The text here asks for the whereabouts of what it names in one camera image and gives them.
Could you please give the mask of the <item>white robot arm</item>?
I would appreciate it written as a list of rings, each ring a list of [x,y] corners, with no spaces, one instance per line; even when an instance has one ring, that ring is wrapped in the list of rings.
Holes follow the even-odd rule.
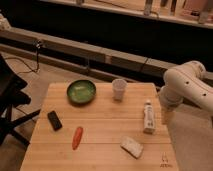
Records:
[[[173,110],[184,98],[213,115],[213,87],[202,81],[205,73],[205,66],[199,61],[189,61],[164,72],[164,86],[159,91],[163,124],[170,122]]]

